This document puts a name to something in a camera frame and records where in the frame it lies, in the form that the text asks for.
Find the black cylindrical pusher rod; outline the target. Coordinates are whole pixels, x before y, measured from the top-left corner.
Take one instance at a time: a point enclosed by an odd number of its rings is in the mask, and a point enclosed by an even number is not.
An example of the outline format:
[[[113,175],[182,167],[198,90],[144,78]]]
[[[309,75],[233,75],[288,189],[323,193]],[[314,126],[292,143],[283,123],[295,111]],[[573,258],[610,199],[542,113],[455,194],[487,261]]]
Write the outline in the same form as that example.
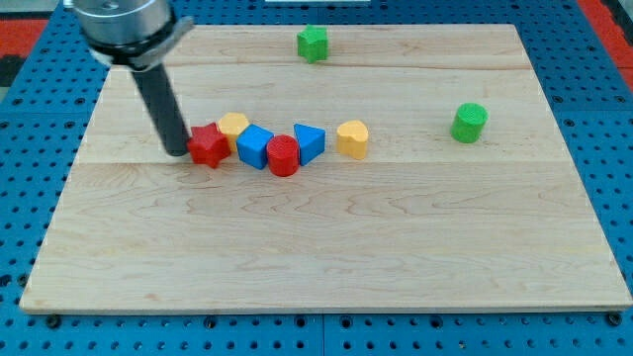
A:
[[[166,153],[187,154],[189,133],[164,65],[134,72],[133,79]]]

